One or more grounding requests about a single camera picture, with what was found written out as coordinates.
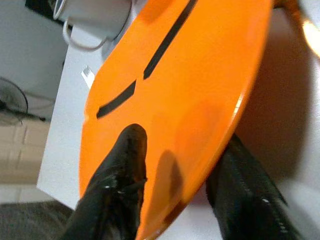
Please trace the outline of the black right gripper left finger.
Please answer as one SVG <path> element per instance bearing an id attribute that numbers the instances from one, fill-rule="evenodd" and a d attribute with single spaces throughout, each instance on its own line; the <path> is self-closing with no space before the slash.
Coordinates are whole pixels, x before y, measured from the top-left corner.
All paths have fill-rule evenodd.
<path id="1" fill-rule="evenodd" d="M 147 133 L 130 124 L 99 165 L 59 240 L 135 240 L 144 201 Z"/>

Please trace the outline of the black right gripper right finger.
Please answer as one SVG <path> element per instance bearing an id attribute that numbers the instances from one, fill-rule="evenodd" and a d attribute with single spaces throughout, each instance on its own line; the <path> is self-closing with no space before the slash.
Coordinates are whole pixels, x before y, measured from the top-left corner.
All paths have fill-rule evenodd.
<path id="1" fill-rule="evenodd" d="M 223 240 L 303 240 L 275 183 L 237 135 L 205 182 Z"/>

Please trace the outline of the orange plastic plate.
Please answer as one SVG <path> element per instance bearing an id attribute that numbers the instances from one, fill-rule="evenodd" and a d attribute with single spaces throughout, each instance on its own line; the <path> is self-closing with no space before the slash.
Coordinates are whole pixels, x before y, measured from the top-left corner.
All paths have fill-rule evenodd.
<path id="1" fill-rule="evenodd" d="M 95 76 L 84 110 L 79 193 L 121 131 L 147 134 L 136 240 L 154 240 L 216 165 L 246 106 L 273 0 L 148 0 Z"/>

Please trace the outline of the grey carpet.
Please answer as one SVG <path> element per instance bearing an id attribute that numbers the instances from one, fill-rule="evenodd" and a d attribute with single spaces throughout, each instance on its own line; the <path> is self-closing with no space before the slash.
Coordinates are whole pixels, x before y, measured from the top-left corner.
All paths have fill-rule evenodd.
<path id="1" fill-rule="evenodd" d="M 56 200 L 0 204 L 0 240 L 56 240 L 73 210 Z"/>

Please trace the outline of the black standing fan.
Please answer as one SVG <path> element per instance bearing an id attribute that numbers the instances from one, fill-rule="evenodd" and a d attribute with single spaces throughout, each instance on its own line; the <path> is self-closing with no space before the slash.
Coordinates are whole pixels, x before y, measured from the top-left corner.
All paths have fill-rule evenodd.
<path id="1" fill-rule="evenodd" d="M 29 113 L 25 93 L 15 83 L 0 76 L 0 127 L 19 125 L 23 120 L 45 122 L 46 118 Z"/>

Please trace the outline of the pale grey ceramic mug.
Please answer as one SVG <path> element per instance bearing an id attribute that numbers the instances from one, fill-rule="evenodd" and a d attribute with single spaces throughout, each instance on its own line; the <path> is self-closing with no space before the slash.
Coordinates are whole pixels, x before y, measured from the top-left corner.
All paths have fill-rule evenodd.
<path id="1" fill-rule="evenodd" d="M 78 50 L 93 52 L 112 42 L 124 28 L 132 0 L 56 0 L 53 19 L 63 21 L 65 42 Z M 86 46 L 71 37 L 69 27 L 77 27 L 100 39 L 95 46 Z"/>

